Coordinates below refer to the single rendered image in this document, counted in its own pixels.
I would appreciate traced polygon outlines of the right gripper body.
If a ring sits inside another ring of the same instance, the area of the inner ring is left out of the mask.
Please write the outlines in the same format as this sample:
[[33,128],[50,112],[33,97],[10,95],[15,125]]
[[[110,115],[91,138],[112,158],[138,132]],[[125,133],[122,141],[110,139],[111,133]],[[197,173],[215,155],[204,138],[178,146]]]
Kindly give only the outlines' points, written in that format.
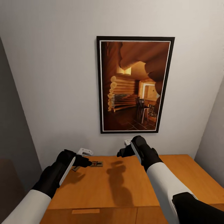
[[133,156],[133,155],[135,155],[135,154],[133,154],[133,153],[131,153],[131,152],[129,151],[129,146],[120,149],[120,153],[121,153],[121,156],[122,156],[122,157],[128,157],[128,156]]

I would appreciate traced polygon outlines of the mousetrap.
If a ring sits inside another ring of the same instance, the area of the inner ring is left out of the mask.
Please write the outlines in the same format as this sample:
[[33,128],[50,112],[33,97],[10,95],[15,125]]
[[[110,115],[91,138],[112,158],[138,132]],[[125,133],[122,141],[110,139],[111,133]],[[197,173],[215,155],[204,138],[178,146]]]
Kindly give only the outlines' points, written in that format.
[[92,165],[90,167],[103,167],[103,161],[92,161]]
[[81,166],[73,166],[71,169],[76,172],[80,167]]

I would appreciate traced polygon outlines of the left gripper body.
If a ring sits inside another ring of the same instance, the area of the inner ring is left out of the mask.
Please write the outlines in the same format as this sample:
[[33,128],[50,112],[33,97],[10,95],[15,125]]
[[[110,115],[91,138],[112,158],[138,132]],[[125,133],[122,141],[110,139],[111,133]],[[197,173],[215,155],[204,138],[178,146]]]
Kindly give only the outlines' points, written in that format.
[[82,157],[78,154],[77,154],[77,156],[78,156],[79,161],[75,166],[82,166],[82,167],[86,168],[88,166],[87,164],[88,164],[89,159]]

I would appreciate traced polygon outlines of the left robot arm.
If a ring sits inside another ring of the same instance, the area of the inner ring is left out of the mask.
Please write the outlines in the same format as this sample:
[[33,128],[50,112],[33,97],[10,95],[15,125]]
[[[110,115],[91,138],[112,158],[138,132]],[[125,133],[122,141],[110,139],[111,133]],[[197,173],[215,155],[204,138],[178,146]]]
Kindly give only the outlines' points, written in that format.
[[64,149],[56,162],[42,172],[40,180],[1,224],[40,224],[56,189],[61,186],[69,170],[73,166],[86,168],[92,165],[83,155],[93,156],[93,152],[80,148],[76,154]]

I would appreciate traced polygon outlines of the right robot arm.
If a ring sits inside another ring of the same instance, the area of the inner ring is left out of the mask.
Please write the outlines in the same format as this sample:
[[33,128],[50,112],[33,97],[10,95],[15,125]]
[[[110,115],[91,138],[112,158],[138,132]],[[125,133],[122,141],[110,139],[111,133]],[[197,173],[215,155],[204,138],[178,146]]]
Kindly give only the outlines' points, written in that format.
[[124,144],[117,157],[137,156],[169,224],[224,224],[224,212],[199,201],[141,135],[125,140]]

